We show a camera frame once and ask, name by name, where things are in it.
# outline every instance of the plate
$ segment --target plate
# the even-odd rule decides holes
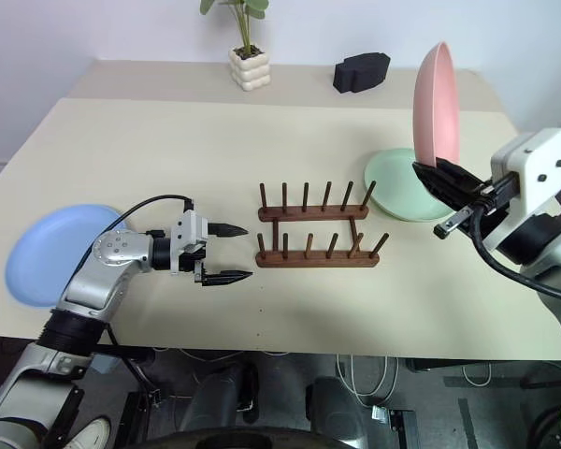
[[[459,101],[449,47],[440,42],[424,58],[413,93],[413,148],[416,160],[436,158],[459,164]]]
[[[119,216],[107,206],[82,204],[57,210],[40,219],[10,252],[6,267],[10,293],[28,306],[58,304],[85,251]],[[124,228],[124,223],[116,227]]]
[[[430,222],[452,213],[418,180],[411,166],[414,160],[411,148],[384,150],[370,159],[364,183],[369,188],[376,181],[372,192],[374,202],[399,220],[409,222]]]

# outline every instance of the floor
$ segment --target floor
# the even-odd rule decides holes
[[[0,382],[24,344],[21,340],[0,341]],[[204,351],[191,351],[191,354],[202,358],[229,355]],[[249,360],[258,368],[261,404],[257,426],[309,429],[305,416],[306,386],[318,376],[337,375],[334,355],[242,353],[222,362],[208,363],[191,359],[174,349],[157,353],[156,360],[145,367],[145,371],[155,382],[165,386],[166,396],[190,397],[200,379],[231,360]],[[382,361],[382,357],[354,359],[358,390],[369,391],[374,386]],[[341,362],[349,367],[349,357],[343,356]],[[495,363],[491,383],[482,388],[467,384],[460,368],[412,372],[405,360],[399,360],[399,364],[396,391],[386,405],[391,409],[416,412],[424,449],[524,447],[525,434],[533,417],[561,403],[561,387],[534,390],[519,387],[524,377],[535,382],[561,380],[561,369],[542,362]],[[387,380],[378,398],[386,394],[394,366],[395,360],[389,358]],[[486,368],[486,364],[472,365],[467,373],[479,383],[486,375]],[[127,392],[136,388],[134,379],[122,364],[107,374],[91,369],[79,385],[85,390],[85,399],[73,431],[101,414],[107,415],[116,427]],[[171,433],[188,403],[186,398],[168,398],[154,409],[151,438]],[[368,409],[362,408],[362,414],[367,423],[370,449],[398,447],[396,435],[390,428],[373,421]],[[237,424],[244,425],[240,417]]]

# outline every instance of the white shoe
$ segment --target white shoe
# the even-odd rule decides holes
[[[109,436],[110,422],[106,418],[97,418],[75,435],[64,449],[104,449]]]

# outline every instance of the potted plant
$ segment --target potted plant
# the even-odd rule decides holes
[[[201,0],[199,11],[207,14],[216,0]],[[268,55],[257,48],[251,41],[252,19],[265,17],[268,0],[219,0],[220,5],[229,8],[241,33],[243,45],[228,52],[231,62],[231,76],[244,91],[270,83],[270,66]]]

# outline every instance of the table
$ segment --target table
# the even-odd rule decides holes
[[[126,210],[146,197],[175,193],[194,198],[196,210],[212,221],[250,231],[242,238],[212,239],[207,267],[254,275],[220,288],[198,286],[191,275],[137,275],[113,321],[123,344],[561,359],[560,326],[538,296],[495,274],[463,235],[435,238],[434,224],[400,222],[373,206],[358,222],[363,246],[383,232],[391,234],[375,268],[255,265],[256,233],[264,233],[268,246],[271,238],[270,224],[257,218],[258,183],[266,183],[269,205],[280,204],[283,181],[289,204],[301,204],[304,181],[310,204],[321,201],[326,181],[334,185],[332,203],[340,202],[349,180],[355,181],[352,198],[362,198],[367,160],[377,151],[412,145],[407,105],[177,100],[183,98],[62,99],[13,157],[0,175],[0,335],[34,338],[49,316],[16,302],[4,283],[8,253],[29,225],[75,203]],[[490,108],[461,114],[461,162],[480,177],[489,175],[492,152],[515,135],[507,117]],[[128,223],[139,231],[170,227],[180,213],[180,204],[166,201]],[[304,248],[310,231],[312,249],[325,248],[333,232],[339,232],[338,249],[351,246],[348,222],[281,224],[280,229],[289,233],[290,249]]]

